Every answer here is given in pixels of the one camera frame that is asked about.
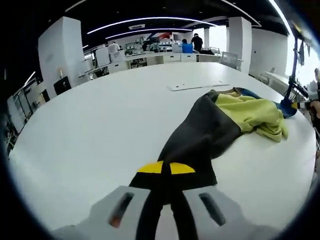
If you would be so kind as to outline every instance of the blue cloth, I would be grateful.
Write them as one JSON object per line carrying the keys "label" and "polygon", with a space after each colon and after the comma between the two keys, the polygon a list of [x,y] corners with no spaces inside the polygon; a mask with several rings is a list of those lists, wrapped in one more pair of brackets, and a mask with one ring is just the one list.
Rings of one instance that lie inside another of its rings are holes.
{"label": "blue cloth", "polygon": [[[255,99],[261,99],[261,97],[259,97],[257,94],[248,89],[241,87],[237,87],[236,89],[238,89],[244,96],[253,97]],[[297,109],[291,106],[292,102],[287,97],[285,97],[280,103],[274,102],[274,104],[279,110],[282,111],[283,117],[285,119],[292,117],[297,112]]]}
{"label": "blue cloth", "polygon": [[194,52],[192,44],[191,43],[183,43],[182,44],[182,52],[184,54],[192,54]]}

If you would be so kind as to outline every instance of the white cabinet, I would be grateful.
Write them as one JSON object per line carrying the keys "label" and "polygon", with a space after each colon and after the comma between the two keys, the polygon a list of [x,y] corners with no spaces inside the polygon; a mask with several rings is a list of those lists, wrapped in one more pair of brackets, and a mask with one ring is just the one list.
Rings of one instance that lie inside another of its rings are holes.
{"label": "white cabinet", "polygon": [[116,63],[111,63],[108,65],[109,73],[113,74],[116,72],[128,70],[128,65],[126,61],[121,61],[121,62],[116,62]]}
{"label": "white cabinet", "polygon": [[181,54],[181,62],[196,62],[197,55],[196,54]]}
{"label": "white cabinet", "polygon": [[168,54],[163,55],[163,63],[171,63],[171,62],[180,62],[181,61],[181,55],[180,54]]}

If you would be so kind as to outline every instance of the black ceiling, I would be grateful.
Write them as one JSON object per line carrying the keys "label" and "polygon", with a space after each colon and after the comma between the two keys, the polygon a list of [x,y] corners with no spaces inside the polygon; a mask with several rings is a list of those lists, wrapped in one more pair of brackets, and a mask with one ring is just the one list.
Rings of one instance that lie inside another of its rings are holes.
{"label": "black ceiling", "polygon": [[[2,46],[2,52],[6,55],[5,64],[8,68],[8,77],[13,79],[14,88],[21,87],[33,71],[37,72],[38,77],[41,76],[37,52],[38,37],[62,16],[81,21],[82,43],[90,47],[105,43],[105,37],[128,32],[128,27],[136,24],[145,24],[146,28],[181,28],[191,23],[167,19],[144,20],[124,23],[87,34],[107,24],[136,18],[181,17],[204,20],[219,16],[242,16],[252,25],[256,25],[244,13],[221,0],[86,0],[65,12],[77,2],[79,0],[29,0],[8,8],[7,11],[11,17],[8,22],[6,19],[2,21],[8,33],[7,43]],[[230,2],[235,3],[237,7],[259,21],[262,25],[260,28],[287,34],[281,19],[267,0],[231,0]],[[226,19],[212,23],[227,25],[228,21]]]}

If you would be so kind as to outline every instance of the person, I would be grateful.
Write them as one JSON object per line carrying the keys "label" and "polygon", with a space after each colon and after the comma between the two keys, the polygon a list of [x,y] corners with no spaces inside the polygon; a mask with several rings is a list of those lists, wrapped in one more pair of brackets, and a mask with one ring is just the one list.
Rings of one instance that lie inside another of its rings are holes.
{"label": "person", "polygon": [[191,39],[191,43],[194,44],[194,49],[200,53],[203,41],[202,38],[199,37],[198,33],[194,34],[193,38]]}
{"label": "person", "polygon": [[119,51],[119,50],[120,50],[120,47],[119,47],[118,44],[116,44],[115,41],[113,41],[113,42],[112,42],[111,44],[109,44],[109,46],[108,46],[109,54],[113,54],[113,53],[115,53],[115,52],[117,52],[117,51]]}

